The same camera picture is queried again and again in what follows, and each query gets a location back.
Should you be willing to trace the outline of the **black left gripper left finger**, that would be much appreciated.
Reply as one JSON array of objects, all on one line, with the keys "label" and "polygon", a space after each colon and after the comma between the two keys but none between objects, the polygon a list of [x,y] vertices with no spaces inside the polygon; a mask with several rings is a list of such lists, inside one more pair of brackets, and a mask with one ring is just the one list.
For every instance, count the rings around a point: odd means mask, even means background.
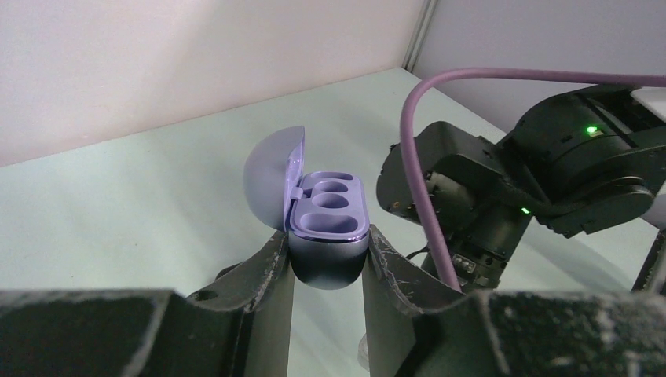
[{"label": "black left gripper left finger", "polygon": [[4,376],[285,376],[295,277],[287,236],[182,296],[1,293]]}]

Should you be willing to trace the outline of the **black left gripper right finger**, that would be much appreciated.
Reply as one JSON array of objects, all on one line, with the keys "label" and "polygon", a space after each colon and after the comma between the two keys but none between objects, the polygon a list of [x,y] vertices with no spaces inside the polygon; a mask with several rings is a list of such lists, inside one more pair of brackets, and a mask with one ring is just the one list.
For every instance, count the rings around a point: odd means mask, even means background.
[{"label": "black left gripper right finger", "polygon": [[662,376],[665,298],[451,289],[370,231],[362,272],[373,376]]}]

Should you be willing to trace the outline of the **purple earbud charging case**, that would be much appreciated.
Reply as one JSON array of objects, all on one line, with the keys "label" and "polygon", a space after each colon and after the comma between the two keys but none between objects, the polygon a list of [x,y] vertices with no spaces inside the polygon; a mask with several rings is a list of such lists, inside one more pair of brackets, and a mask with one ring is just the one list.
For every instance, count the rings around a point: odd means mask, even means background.
[{"label": "purple earbud charging case", "polygon": [[306,285],[338,290],[364,266],[370,219],[359,177],[305,173],[305,129],[293,126],[262,139],[243,168],[243,190],[254,216],[287,236],[291,267]]}]

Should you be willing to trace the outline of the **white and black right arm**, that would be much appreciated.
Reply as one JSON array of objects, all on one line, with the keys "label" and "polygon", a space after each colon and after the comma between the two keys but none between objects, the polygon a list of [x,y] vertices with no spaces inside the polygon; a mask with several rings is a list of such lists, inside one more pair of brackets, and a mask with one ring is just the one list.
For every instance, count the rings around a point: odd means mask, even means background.
[{"label": "white and black right arm", "polygon": [[632,86],[549,97],[492,143],[444,121],[415,146],[463,292],[493,289],[531,220],[566,238],[645,214],[665,182],[665,122]]}]

